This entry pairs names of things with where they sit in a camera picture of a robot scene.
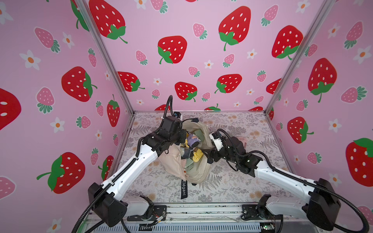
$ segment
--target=pink wall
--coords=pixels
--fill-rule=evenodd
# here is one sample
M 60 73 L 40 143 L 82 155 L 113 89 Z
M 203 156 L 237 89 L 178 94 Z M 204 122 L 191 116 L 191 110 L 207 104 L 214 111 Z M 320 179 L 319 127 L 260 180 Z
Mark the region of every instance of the pink wall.
M 155 110 L 169 95 L 179 110 L 204 110 L 217 104 L 221 110 L 265 108 L 274 90 L 270 88 L 276 87 L 290 61 L 276 57 L 283 46 L 299 45 L 322 2 L 86 1 L 116 70 L 122 72 L 134 110 Z M 225 35 L 231 31 L 233 38 Z M 262 70 L 265 73 L 258 77 Z M 227 82 L 227 87 L 220 87 L 226 93 L 218 90 L 217 81 Z
M 5 0 L 0 10 L 0 232 L 70 232 L 88 205 L 88 187 L 102 181 L 97 166 L 115 156 L 113 136 L 121 140 L 129 114 L 113 80 L 106 79 L 107 68 L 91 34 L 81 23 L 76 28 L 70 1 Z M 95 57 L 88 56 L 89 48 Z M 74 67 L 81 68 L 66 74 Z M 81 76 L 85 72 L 97 86 L 91 98 L 87 77 Z M 107 115 L 113 94 L 120 108 L 115 127 Z M 102 116 L 96 101 L 102 103 Z M 77 127 L 79 116 L 86 116 L 90 125 L 83 117 Z M 94 148 L 98 158 L 93 166 Z M 37 180 L 47 172 L 53 173 Z
M 370 212 L 370 216 L 373 209 L 372 10 L 371 1 L 345 0 L 334 4 L 311 43 L 311 52 L 302 58 L 281 93 L 281 100 L 275 104 L 272 120 L 280 130 L 278 135 L 298 175 L 329 180 L 337 193 L 361 206 L 364 213 Z M 354 44 L 354 40 L 356 44 L 346 49 L 345 42 Z M 317 88 L 324 77 L 324 87 Z M 296 78 L 299 78 L 298 89 L 294 85 Z M 318 103 L 320 91 L 322 98 Z M 305 135 L 304 130 L 297 133 L 295 129 L 301 121 L 307 122 L 308 133 L 314 132 L 305 140 L 299 136 L 299 133 Z M 344 204 L 337 222 L 349 229 L 361 229 L 358 217 Z

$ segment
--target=strawberry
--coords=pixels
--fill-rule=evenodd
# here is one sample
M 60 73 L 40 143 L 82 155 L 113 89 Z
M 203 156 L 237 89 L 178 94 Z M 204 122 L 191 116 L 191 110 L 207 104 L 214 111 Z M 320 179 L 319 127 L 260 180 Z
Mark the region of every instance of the strawberry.
M 230 13 L 219 25 L 220 39 L 225 42 L 224 51 L 227 43 L 235 45 L 243 41 L 249 31 L 251 19 L 251 10 L 246 6 L 241 6 Z
M 60 45 L 58 44 L 57 40 L 53 40 L 53 36 L 50 32 L 45 29 L 35 27 L 34 28 L 35 35 L 40 40 L 41 44 L 44 45 L 46 48 L 50 48 L 52 52 L 58 53 L 60 50 Z
M 217 108 L 219 104 L 216 104 L 216 107 L 211 106 L 208 108 L 205 108 L 205 111 L 220 111 L 220 108 Z
M 288 25 L 281 29 L 277 34 L 276 40 L 272 47 L 272 57 L 284 58 L 289 57 L 297 51 L 300 43 L 303 40 L 303 34 L 294 26 Z
M 363 34 L 363 22 L 356 22 L 355 25 L 350 29 L 346 35 L 345 49 L 352 48 L 356 43 L 357 39 Z
M 36 94 L 36 100 L 39 102 L 37 106 L 40 112 L 47 114 L 53 110 L 52 105 L 54 105 L 54 97 L 49 88 L 42 87 Z
M 148 64 L 148 60 L 146 60 L 146 56 L 140 50 L 136 51 L 136 59 L 140 62 L 141 65 L 146 66 Z
M 92 164 L 92 166 L 96 165 L 97 160 L 98 160 L 98 149 L 95 147 L 92 150 L 92 154 L 91 154 L 91 164 Z
M 296 77 L 293 83 L 293 93 L 296 93 L 299 88 L 299 78 Z
M 308 133 L 308 125 L 307 122 L 303 119 L 303 117 L 296 117 L 288 122 L 288 132 L 292 139 L 300 144 L 307 139 Z
M 306 49 L 304 55 L 306 57 L 311 57 L 317 50 L 317 45 L 315 44 L 312 44 L 311 46 L 308 46 L 308 48 Z
M 202 95 L 202 101 L 206 102 L 208 99 L 210 99 L 211 94 L 210 92 L 206 92 L 205 94 Z
M 115 127 L 118 124 L 119 116 L 120 116 L 120 108 L 118 102 L 115 101 L 114 94 L 113 99 L 109 101 L 106 107 L 107 117 L 109 118 L 109 122 L 112 127 Z
M 313 164 L 318 164 L 318 163 L 320 163 L 321 162 L 321 156 L 320 156 L 320 154 L 318 154 L 317 152 L 311 152 L 311 153 L 309 153 L 308 155 L 307 155 L 307 159 L 308 159 L 308 161 L 310 161 L 311 163 L 313 163 Z
M 113 160 L 114 160 L 114 157 L 109 155 L 105 159 L 104 163 L 102 164 L 102 168 L 100 167 L 100 165 L 98 166 L 98 168 L 102 170 L 101 172 L 102 180 L 106 180 L 107 175 L 109 174 L 110 168 L 112 167 Z
M 308 80 L 308 90 L 314 95 L 320 95 L 319 103 L 323 93 L 328 92 L 337 80 L 337 71 L 326 58 L 317 60 L 312 68 Z
M 216 87 L 217 91 L 221 93 L 231 93 L 234 91 L 242 81 L 242 76 L 239 74 L 223 75 L 217 79 Z
M 97 108 L 97 113 L 100 115 L 100 117 L 104 116 L 104 106 L 102 106 L 100 101 L 96 102 L 96 108 Z
M 121 38 L 126 33 L 126 22 L 117 9 L 104 0 L 90 0 L 88 5 L 101 35 L 112 40 L 119 37 L 128 43 Z
M 186 49 L 187 41 L 182 36 L 176 35 L 160 39 L 158 41 L 158 54 L 162 58 L 159 64 L 163 59 L 167 63 L 179 63 L 183 59 Z
M 93 94 L 93 88 L 97 87 L 91 84 L 91 77 L 80 66 L 74 67 L 62 76 L 63 90 L 75 99 L 87 102 Z
M 197 95 L 197 87 L 188 84 L 186 82 L 178 82 L 175 84 L 175 91 L 177 96 L 182 100 L 191 100 L 194 99 L 195 102 L 195 96 Z
M 231 64 L 234 62 L 234 54 L 231 53 L 228 56 L 224 58 L 223 67 L 228 68 L 231 66 Z
M 277 79 L 276 81 L 270 83 L 267 88 L 266 88 L 266 91 L 269 93 L 269 94 L 274 94 L 276 89 L 277 89 L 277 86 L 279 85 L 281 79 Z
M 266 75 L 266 72 L 264 70 L 261 70 L 260 72 L 258 72 L 257 74 L 257 80 L 259 82 L 264 82 L 264 80 L 266 79 L 267 75 Z
M 359 86 L 358 88 L 355 87 L 350 87 L 348 88 L 342 95 L 341 95 L 341 100 L 343 102 L 352 104 L 356 100 L 360 101 L 363 98 L 366 97 L 366 93 L 368 91 L 365 90 L 364 87 Z
M 76 185 L 84 176 L 84 163 L 73 153 L 63 153 L 52 164 L 51 172 L 41 174 L 37 180 L 50 174 L 48 186 L 54 193 L 61 194 L 67 192 Z
M 188 71 L 189 71 L 189 74 L 194 76 L 194 77 L 199 77 L 201 75 L 201 73 L 198 71 L 198 69 L 193 67 L 193 66 L 190 66 L 188 68 Z
M 14 121 L 21 113 L 21 104 L 10 92 L 0 88 L 0 130 Z
M 88 59 L 90 60 L 93 67 L 96 67 L 97 59 L 95 57 L 95 53 L 92 48 L 88 49 Z
M 16 183 L 6 176 L 0 176 L 0 200 L 6 198 L 16 190 Z
M 352 178 L 359 184 L 373 186 L 373 141 L 360 138 L 346 148 L 348 169 Z
M 261 25 L 266 27 L 271 23 L 272 20 L 276 18 L 277 12 L 279 10 L 278 5 L 273 5 L 266 12 L 264 12 L 264 18 L 261 19 Z
M 140 80 L 137 78 L 136 75 L 129 73 L 129 72 L 121 72 L 118 71 L 119 78 L 123 83 L 124 90 L 126 91 L 137 91 L 140 89 L 145 89 L 140 87 Z
M 200 38 L 200 40 L 204 40 L 207 38 L 207 31 L 205 30 L 205 26 L 203 26 L 202 24 L 193 24 L 193 32 L 196 37 Z
M 297 110 L 303 111 L 305 108 L 307 108 L 307 106 L 308 106 L 307 100 L 299 101 L 299 103 L 297 104 Z

